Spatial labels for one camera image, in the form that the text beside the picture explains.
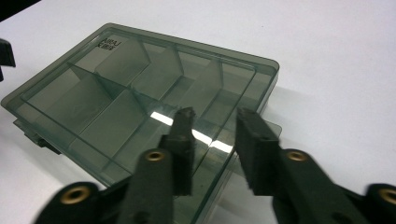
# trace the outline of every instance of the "white surface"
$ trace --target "white surface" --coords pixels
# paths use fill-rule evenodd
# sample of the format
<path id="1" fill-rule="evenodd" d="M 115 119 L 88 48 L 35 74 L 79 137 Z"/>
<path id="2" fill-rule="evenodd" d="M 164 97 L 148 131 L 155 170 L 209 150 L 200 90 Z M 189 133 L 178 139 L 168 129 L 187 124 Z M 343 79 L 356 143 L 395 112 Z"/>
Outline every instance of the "white surface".
<path id="1" fill-rule="evenodd" d="M 358 193 L 396 185 L 395 1 L 41 1 L 0 23 L 17 63 L 2 67 L 0 98 L 107 22 L 278 61 L 263 116 L 283 127 L 282 147 Z M 0 222 L 29 223 L 56 190 L 93 179 L 13 120 L 0 109 Z M 234 175 L 210 223 L 273 223 L 268 202 Z"/>

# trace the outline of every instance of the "plastic organizer case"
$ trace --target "plastic organizer case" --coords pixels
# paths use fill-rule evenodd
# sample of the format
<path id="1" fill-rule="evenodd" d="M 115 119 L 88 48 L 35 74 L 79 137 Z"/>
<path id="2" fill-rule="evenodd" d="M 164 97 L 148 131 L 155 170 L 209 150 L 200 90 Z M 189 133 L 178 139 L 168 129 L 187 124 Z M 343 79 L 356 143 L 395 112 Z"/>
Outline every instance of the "plastic organizer case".
<path id="1" fill-rule="evenodd" d="M 175 222 L 191 223 L 233 156 L 236 108 L 262 110 L 278 68 L 272 60 L 110 23 L 2 106 L 30 139 L 49 143 L 106 186 L 131 175 L 138 155 L 168 133 L 174 113 L 192 106 L 193 196 L 175 199 Z"/>

